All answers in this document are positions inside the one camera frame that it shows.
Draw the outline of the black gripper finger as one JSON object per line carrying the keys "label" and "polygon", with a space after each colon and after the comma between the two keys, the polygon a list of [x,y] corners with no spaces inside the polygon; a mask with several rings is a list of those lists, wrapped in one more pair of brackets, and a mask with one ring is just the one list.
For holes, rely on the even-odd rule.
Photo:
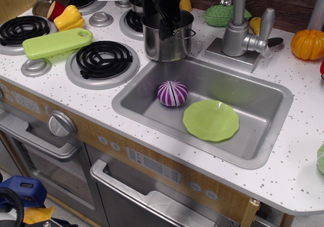
{"label": "black gripper finger", "polygon": [[159,39],[165,40],[171,36],[175,36],[180,30],[180,20],[172,21],[167,18],[162,18],[159,21],[158,33]]}

